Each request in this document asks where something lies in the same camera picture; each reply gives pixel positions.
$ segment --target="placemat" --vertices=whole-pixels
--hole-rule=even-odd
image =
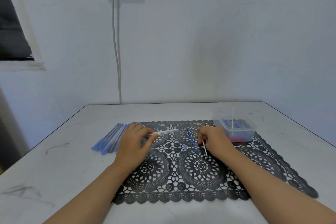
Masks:
[[[203,147],[197,147],[195,154],[187,128],[197,144],[197,128],[212,126],[212,120],[152,121],[143,125],[163,131],[178,128],[179,133],[159,136],[152,145],[144,162],[135,169],[120,186],[113,203],[140,204],[149,201],[178,202],[213,201],[216,198],[248,200],[250,195],[235,174]],[[254,133],[248,143],[234,143],[237,150],[279,179],[287,182],[312,198],[318,193],[284,159]]]

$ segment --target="clear plastic box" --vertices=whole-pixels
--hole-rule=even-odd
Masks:
[[[220,127],[233,143],[249,142],[257,126],[238,108],[221,107],[215,110],[213,124]]]

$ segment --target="window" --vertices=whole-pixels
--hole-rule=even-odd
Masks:
[[[0,0],[0,61],[34,60],[11,0]]]

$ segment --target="white cord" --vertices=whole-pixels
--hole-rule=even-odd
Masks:
[[[111,0],[112,3],[112,32],[113,32],[113,45],[114,45],[114,53],[115,53],[115,61],[117,63],[117,73],[118,73],[118,91],[119,91],[119,103],[121,104],[121,73],[120,73],[120,63],[118,59],[117,53],[117,45],[116,45],[116,33],[114,27],[114,0]]]

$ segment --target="table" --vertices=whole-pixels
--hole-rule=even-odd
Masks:
[[[245,112],[258,134],[317,190],[318,201],[336,210],[336,148],[266,103],[88,105],[0,176],[1,223],[42,223],[90,184],[115,158],[91,147],[116,123],[211,120],[221,106]],[[240,199],[112,204],[104,223],[134,222],[266,223],[251,200]]]

